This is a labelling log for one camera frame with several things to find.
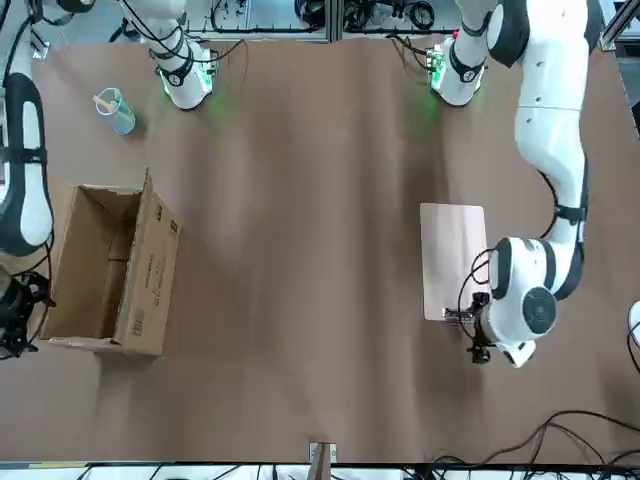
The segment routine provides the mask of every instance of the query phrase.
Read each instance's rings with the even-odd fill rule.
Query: white robotic arm
[[[3,41],[7,48],[2,70],[0,250],[25,256],[40,248],[53,229],[42,102],[31,79],[30,19],[37,12],[22,0],[6,0],[2,8],[2,38],[7,39]]]
[[[465,312],[475,319],[474,362],[488,361],[486,347],[496,346],[520,367],[533,354],[535,340],[555,325],[556,302],[569,296],[582,276],[588,188],[579,121],[594,32],[585,0],[504,0],[486,15],[475,0],[457,3],[463,19],[471,9],[476,25],[486,20],[471,33],[463,28],[456,41],[444,45],[436,91],[453,105],[470,101],[487,51],[508,67],[521,63],[516,144],[548,180],[556,200],[549,240],[498,242],[489,262],[491,294],[474,294]]]
[[[213,90],[216,59],[187,38],[177,19],[186,0],[117,0],[124,15],[145,38],[156,60],[165,91],[182,110],[191,110]]]

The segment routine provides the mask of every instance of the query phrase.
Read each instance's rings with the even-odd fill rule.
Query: brown paper tabletop
[[[419,238],[421,202],[484,206],[489,244],[549,222],[551,195],[513,142],[518,69],[491,63],[478,98],[454,109],[388,42],[251,43],[194,112],[171,105],[153,69],[143,46],[74,47],[35,77],[52,175],[139,185],[149,164],[183,220],[166,354],[45,345],[6,362],[0,458],[300,462],[321,440],[340,462],[473,462],[559,409],[640,423],[625,347],[640,156],[612,55],[592,57],[582,120],[584,278],[521,370],[497,355],[472,365],[459,332],[423,320]],[[108,86],[137,112],[132,136],[94,110]],[[563,423],[605,453],[637,445],[597,420]],[[539,461],[585,459],[549,432]]]

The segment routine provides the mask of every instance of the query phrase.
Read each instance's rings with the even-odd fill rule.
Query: plastic cup
[[[105,88],[94,97],[96,110],[117,135],[126,135],[136,125],[136,116],[117,88]]]

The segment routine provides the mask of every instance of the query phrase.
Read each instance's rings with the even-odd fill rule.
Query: cardboard box
[[[54,345],[160,355],[180,224],[153,192],[74,187],[41,334]]]

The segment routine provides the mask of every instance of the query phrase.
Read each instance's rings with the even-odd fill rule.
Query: robotic arm
[[[125,15],[149,40],[165,90],[182,109],[196,107],[212,90],[209,51],[188,40],[175,20],[185,0],[127,0]],[[31,26],[43,17],[42,0],[0,0],[0,97],[2,123],[0,182],[0,252],[27,256],[53,241],[53,210],[47,187],[42,101],[31,78]],[[94,0],[57,0],[70,13],[84,13]],[[148,18],[143,21],[140,15]],[[27,322],[34,305],[55,306],[49,279],[31,271],[11,274],[0,265],[0,360],[37,350],[27,338]]]
[[[474,319],[474,362],[488,361],[487,347],[496,346],[520,367],[555,325],[557,301],[582,276],[588,174],[579,121],[597,29],[588,28],[593,15],[585,0],[504,0],[493,9],[488,0],[456,1],[463,28],[443,45],[432,88],[464,105],[478,88],[487,53],[507,67],[521,63],[516,144],[556,200],[549,240],[500,240],[489,261],[491,293],[475,293],[464,312]]]
[[[9,50],[2,70],[0,250],[15,256],[35,252],[53,229],[42,102],[31,79],[31,19],[37,14],[32,7],[22,0],[5,0],[2,7],[1,33]],[[9,25],[15,29],[8,32]]]

